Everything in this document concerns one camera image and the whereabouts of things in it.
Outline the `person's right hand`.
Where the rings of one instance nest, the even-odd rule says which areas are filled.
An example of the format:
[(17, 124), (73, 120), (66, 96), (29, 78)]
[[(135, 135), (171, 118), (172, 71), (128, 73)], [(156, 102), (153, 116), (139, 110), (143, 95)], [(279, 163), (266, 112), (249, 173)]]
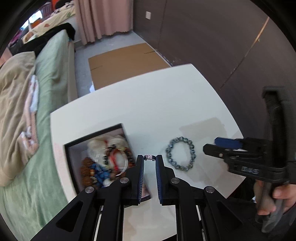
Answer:
[[(262, 194), (262, 189), (264, 187), (264, 182), (256, 180), (254, 184), (255, 200), (257, 202), (257, 214), (258, 215), (269, 215), (276, 211), (276, 206), (271, 197), (266, 197), (263, 199), (262, 203), (259, 204)], [(276, 187), (273, 192), (273, 198), (278, 200), (284, 200), (285, 208), (284, 212), (288, 211), (295, 205), (295, 185), (285, 184)]]

